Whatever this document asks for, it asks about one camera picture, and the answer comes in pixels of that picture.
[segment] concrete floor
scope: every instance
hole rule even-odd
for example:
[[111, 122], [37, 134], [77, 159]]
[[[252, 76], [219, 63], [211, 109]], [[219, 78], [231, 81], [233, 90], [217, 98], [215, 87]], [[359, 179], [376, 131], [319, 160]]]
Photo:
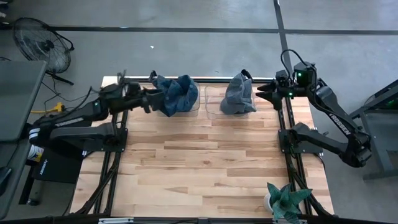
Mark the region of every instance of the concrete floor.
[[[279, 2], [286, 29], [398, 29], [397, 1]], [[277, 28], [272, 0], [15, 0], [9, 16], [11, 19], [34, 17], [48, 24], [69, 26]], [[75, 82], [75, 86], [57, 84], [57, 90], [69, 99], [84, 95], [90, 86], [100, 86], [103, 76], [124, 69], [128, 75], [149, 75], [151, 70], [157, 70], [162, 75], [225, 77], [232, 77], [243, 68], [255, 77], [273, 77], [282, 69], [278, 34], [62, 32], [62, 35], [76, 48], [70, 68], [62, 74]], [[287, 42], [305, 60], [317, 63], [318, 75], [332, 87], [348, 113], [397, 78], [394, 72], [398, 61], [397, 36], [288, 35]], [[0, 56], [25, 60], [14, 46], [10, 32], [0, 32]], [[296, 58], [292, 57], [292, 63], [295, 62]], [[44, 82], [52, 84], [49, 78]], [[34, 108], [43, 109], [43, 102], [50, 96], [47, 89], [41, 88]], [[323, 113], [312, 110], [312, 114], [321, 132], [329, 131], [329, 137], [344, 140]], [[362, 176], [377, 169], [372, 159], [362, 169], [350, 168], [328, 152], [324, 160], [337, 215], [398, 222], [397, 178], [364, 182]], [[42, 205], [14, 205], [8, 219], [61, 215], [73, 186], [46, 183], [44, 189]]]

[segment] potted plant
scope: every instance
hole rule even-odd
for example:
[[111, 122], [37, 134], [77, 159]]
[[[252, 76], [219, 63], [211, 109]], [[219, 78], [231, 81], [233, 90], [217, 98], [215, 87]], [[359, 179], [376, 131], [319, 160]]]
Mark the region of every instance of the potted plant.
[[290, 191], [290, 184], [279, 190], [275, 185], [267, 183], [269, 194], [264, 197], [264, 206], [274, 212], [274, 220], [285, 218], [292, 224], [299, 224], [297, 208], [299, 203], [311, 195], [312, 189], [303, 189], [296, 192]]

